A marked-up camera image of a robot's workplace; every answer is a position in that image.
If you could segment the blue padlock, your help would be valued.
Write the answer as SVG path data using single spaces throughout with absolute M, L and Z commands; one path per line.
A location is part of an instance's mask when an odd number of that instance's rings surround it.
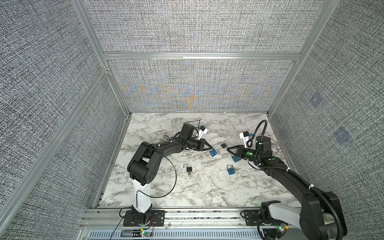
M 216 156 L 216 155 L 217 155 L 216 150 L 215 150 L 215 149 L 212 149 L 212 150 L 210 151 L 210 155 L 211 155 L 212 157 Z
M 235 170 L 233 165 L 227 165 L 227 172 L 231 176 L 231 175 L 234 175 L 236 173 L 236 170 Z

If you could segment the black padlock with key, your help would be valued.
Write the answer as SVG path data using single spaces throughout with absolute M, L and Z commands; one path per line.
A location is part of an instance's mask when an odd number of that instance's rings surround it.
M 193 168 L 190 167 L 190 166 L 188 166 L 187 163 L 185 163 L 185 164 L 183 165 L 183 167 L 185 168 L 185 170 L 186 170 L 188 176 L 191 177 L 191 176 L 192 176 L 192 172 L 193 172 Z

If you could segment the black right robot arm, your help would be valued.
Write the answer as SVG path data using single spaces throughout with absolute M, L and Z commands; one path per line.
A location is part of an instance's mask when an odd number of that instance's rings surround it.
M 333 192 L 324 192 L 308 183 L 292 171 L 272 151 L 271 139 L 256 137 L 255 149 L 247 145 L 228 147 L 227 151 L 236 158 L 253 162 L 257 170 L 277 180 L 301 204 L 300 208 L 283 205 L 279 201 L 263 202 L 257 217 L 257 230 L 263 240 L 269 233 L 263 233 L 261 225 L 267 223 L 284 231 L 282 224 L 294 226 L 309 240 L 341 240 L 348 230 L 339 198 Z

